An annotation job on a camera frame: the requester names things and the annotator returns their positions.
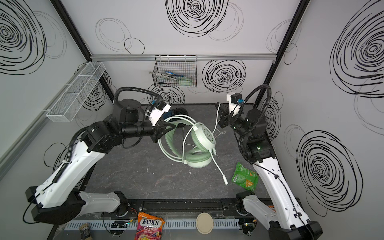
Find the mint green headphones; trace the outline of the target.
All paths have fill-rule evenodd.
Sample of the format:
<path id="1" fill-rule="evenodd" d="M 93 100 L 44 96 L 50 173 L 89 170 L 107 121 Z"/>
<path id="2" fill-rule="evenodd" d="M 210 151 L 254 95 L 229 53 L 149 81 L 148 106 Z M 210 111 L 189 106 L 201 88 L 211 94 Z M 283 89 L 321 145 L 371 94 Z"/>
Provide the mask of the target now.
<path id="1" fill-rule="evenodd" d="M 167 123 L 176 125 L 183 125 L 190 129 L 185 135 L 182 135 L 182 151 L 179 152 L 175 147 L 174 134 L 176 128 L 164 135 L 165 142 L 168 145 L 169 151 L 164 147 L 162 140 L 158 140 L 158 145 L 162 153 L 170 160 L 182 163 L 189 167 L 200 169 L 208 166 L 211 162 L 214 162 L 215 166 L 219 170 L 225 185 L 229 184 L 224 172 L 219 167 L 215 160 L 216 153 L 216 138 L 214 132 L 212 132 L 206 125 L 201 122 L 197 122 L 192 117 L 185 114 L 176 114 L 163 118 Z"/>

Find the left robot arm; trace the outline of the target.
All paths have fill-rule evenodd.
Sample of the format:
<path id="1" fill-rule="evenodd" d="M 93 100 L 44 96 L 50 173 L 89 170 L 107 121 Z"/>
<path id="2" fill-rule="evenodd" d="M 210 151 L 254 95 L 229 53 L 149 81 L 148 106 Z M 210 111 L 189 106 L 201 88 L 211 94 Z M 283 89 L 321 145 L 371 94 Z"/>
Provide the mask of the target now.
<path id="1" fill-rule="evenodd" d="M 111 213 L 119 217 L 133 211 L 121 191 L 90 194 L 76 188 L 87 172 L 115 146 L 128 138 L 151 137 L 154 143 L 175 126 L 162 119 L 171 108 L 164 98 L 149 90 L 122 87 L 113 100 L 113 112 L 103 121 L 78 130 L 68 144 L 66 158 L 38 187 L 29 187 L 26 197 L 33 224 L 65 224 L 79 215 Z"/>

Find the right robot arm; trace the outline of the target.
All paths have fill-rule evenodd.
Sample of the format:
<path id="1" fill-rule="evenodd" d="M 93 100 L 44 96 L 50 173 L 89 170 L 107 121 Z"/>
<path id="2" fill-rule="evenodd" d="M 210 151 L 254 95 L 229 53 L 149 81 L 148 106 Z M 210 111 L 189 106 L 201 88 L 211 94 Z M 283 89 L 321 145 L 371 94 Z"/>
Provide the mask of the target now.
<path id="1" fill-rule="evenodd" d="M 262 109 L 251 109 L 243 117 L 246 103 L 258 91 L 267 94 Z M 294 197 L 267 133 L 266 111 L 271 99 L 271 87 L 263 84 L 245 98 L 240 93 L 228 93 L 228 105 L 217 104 L 219 126 L 234 131 L 242 157 L 261 178 L 274 206 L 270 208 L 255 194 L 242 193 L 237 197 L 239 210 L 242 214 L 252 215 L 263 225 L 271 240 L 317 240 L 323 229 L 310 219 Z"/>

